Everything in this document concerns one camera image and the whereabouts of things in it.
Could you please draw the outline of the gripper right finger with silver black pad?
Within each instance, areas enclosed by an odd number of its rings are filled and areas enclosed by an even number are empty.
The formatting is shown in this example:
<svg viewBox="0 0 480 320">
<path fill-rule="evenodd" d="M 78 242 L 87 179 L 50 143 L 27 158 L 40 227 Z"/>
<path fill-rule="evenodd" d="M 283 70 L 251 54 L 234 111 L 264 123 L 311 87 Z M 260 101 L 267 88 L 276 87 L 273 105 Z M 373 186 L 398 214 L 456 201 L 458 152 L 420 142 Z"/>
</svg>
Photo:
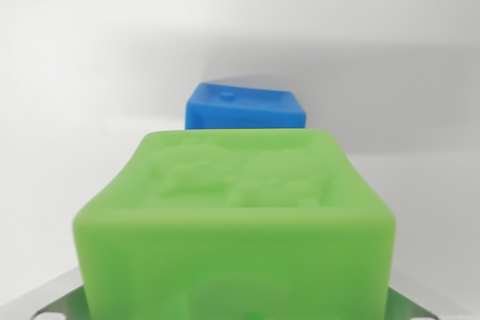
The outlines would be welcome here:
<svg viewBox="0 0 480 320">
<path fill-rule="evenodd" d="M 420 285 L 393 285 L 388 291 L 385 319 L 479 319 L 469 310 Z"/>
</svg>

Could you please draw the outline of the gripper left finger with silver black pad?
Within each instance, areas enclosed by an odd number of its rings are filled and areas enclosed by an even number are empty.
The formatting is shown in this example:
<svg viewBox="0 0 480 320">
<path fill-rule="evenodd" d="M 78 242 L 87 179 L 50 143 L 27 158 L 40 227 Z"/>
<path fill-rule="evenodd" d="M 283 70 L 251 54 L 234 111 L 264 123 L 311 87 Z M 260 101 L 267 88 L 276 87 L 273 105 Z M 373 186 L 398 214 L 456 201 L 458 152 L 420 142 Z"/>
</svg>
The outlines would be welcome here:
<svg viewBox="0 0 480 320">
<path fill-rule="evenodd" d="M 1 319 L 87 319 L 86 297 L 79 268 L 56 277 L 1 306 Z"/>
</svg>

